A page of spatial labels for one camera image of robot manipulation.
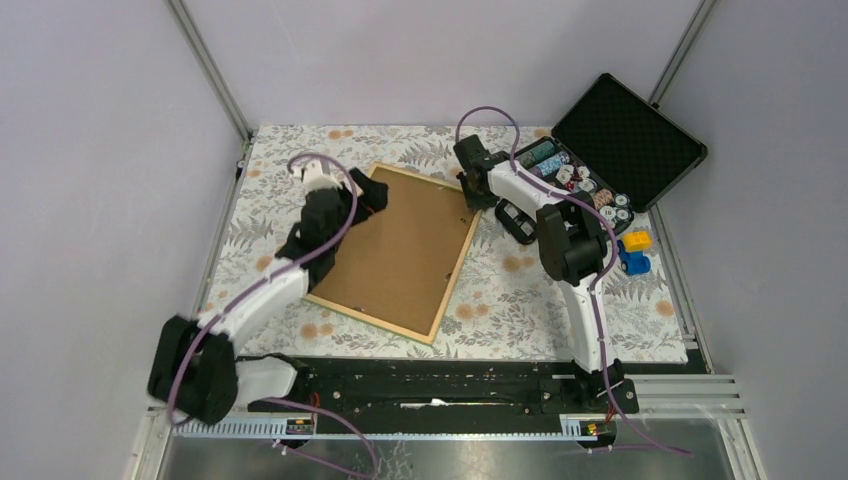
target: wooden frame edge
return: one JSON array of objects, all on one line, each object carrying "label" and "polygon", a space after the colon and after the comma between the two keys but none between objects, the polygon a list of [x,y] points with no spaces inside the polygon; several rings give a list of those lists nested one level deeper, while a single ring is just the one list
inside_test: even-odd
[{"label": "wooden frame edge", "polygon": [[[368,169],[368,177],[370,178],[378,168],[435,183],[436,185],[450,188],[451,190],[459,192],[462,191],[462,188],[459,185],[451,184],[440,178],[430,177],[417,172],[413,172],[411,170],[407,170],[405,168],[396,167],[394,165],[387,165],[381,162],[373,162],[371,164],[371,167]],[[397,335],[411,338],[426,345],[432,345],[436,339],[436,334],[439,332],[439,327],[442,325],[442,318],[445,316],[445,311],[448,308],[448,303],[450,302],[450,299],[453,296],[454,288],[456,288],[456,282],[459,279],[459,272],[460,270],[462,270],[462,264],[465,263],[465,257],[468,256],[468,250],[471,248],[471,240],[474,238],[474,233],[477,231],[477,225],[480,223],[480,217],[482,216],[482,213],[483,212],[478,211],[474,214],[474,218],[472,218],[471,220],[471,225],[468,227],[468,235],[465,236],[465,242],[462,244],[462,248],[459,250],[459,256],[456,260],[456,265],[454,265],[453,270],[451,271],[451,278],[448,281],[447,287],[445,288],[445,294],[442,296],[442,301],[439,303],[439,309],[436,310],[436,318],[433,320],[433,324],[430,326],[430,331],[427,333],[427,335],[400,327],[398,325],[395,325],[394,323],[387,322],[377,317],[372,317],[371,315],[368,315],[365,312],[360,312],[359,310],[354,310],[339,303],[331,302],[330,300],[317,297],[315,295],[312,295],[311,293],[306,295],[304,298],[316,305],[320,305],[322,307],[329,308],[330,310],[339,312],[342,315],[347,315],[348,317],[352,317],[356,320],[360,320],[368,324],[374,325],[375,327],[388,330]]]}]

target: white wall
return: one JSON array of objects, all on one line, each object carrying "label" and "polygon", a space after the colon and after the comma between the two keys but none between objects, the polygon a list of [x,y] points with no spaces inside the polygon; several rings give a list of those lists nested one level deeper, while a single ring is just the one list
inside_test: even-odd
[{"label": "white wall", "polygon": [[606,71],[647,98],[699,2],[186,3],[254,125],[553,125]]},{"label": "white wall", "polygon": [[0,465],[122,473],[239,142],[164,2],[0,2]]},{"label": "white wall", "polygon": [[844,478],[848,3],[723,2],[664,111],[710,156],[662,201],[771,479]]}]

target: tabletop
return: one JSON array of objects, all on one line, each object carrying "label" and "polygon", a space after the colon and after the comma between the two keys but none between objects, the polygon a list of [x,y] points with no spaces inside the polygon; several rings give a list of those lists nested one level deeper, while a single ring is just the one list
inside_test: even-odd
[{"label": "tabletop", "polygon": [[[330,155],[367,171],[388,163],[450,182],[460,171],[453,127],[278,126],[260,128],[245,167],[206,308],[222,306],[271,262],[298,220],[305,190],[286,171],[294,155]],[[512,127],[463,127],[490,151],[508,150]],[[520,146],[549,134],[521,128]],[[636,215],[628,231],[651,231]],[[655,246],[651,271],[627,276],[614,268],[603,281],[609,334],[624,362],[685,363],[686,350],[667,275]],[[382,330],[306,300],[289,305],[241,353],[372,358],[570,360],[572,328],[562,292],[539,264],[536,245],[519,245],[484,212],[432,345]]]}]

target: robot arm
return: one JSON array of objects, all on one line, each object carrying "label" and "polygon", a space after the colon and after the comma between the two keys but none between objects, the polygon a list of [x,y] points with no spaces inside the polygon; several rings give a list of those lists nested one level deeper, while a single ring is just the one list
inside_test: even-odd
[{"label": "robot arm", "polygon": [[[457,143],[454,151],[463,167],[458,178],[469,207],[487,208],[503,198],[536,219],[542,266],[557,281],[568,309],[574,332],[575,363],[588,376],[597,378],[604,368],[598,340],[603,337],[607,361],[614,364],[611,373],[620,376],[620,362],[617,362],[606,332],[598,331],[591,303],[589,285],[603,269],[607,253],[606,236],[598,220],[575,205],[534,188],[512,171],[505,152],[490,154],[476,135]],[[556,190],[547,184],[544,186],[546,190]],[[563,190],[559,192],[572,195]],[[586,193],[573,195],[584,203],[593,203]],[[599,311],[601,325],[606,329],[603,304],[599,303]]]},{"label": "robot arm", "polygon": [[[177,393],[179,410],[213,424],[234,406],[288,395],[296,377],[289,363],[272,356],[239,362],[236,358],[274,313],[305,296],[332,269],[339,244],[298,268],[283,271],[336,235],[353,200],[353,193],[328,175],[320,161],[307,163],[297,174],[307,188],[301,221],[292,227],[285,245],[265,272],[222,309],[204,312],[191,320],[175,315],[163,326],[147,384],[152,397],[167,401],[178,366],[204,329],[208,333],[192,357]],[[357,169],[350,174],[362,192],[353,219],[356,225],[386,208],[388,186]]]}]

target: blue toy vehicle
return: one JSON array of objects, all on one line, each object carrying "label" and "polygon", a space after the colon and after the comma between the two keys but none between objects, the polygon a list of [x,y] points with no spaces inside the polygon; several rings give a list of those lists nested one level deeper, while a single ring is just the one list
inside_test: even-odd
[{"label": "blue toy vehicle", "polygon": [[618,258],[621,260],[621,269],[628,275],[641,275],[651,271],[651,259],[642,252],[628,252],[621,240],[618,241]]}]

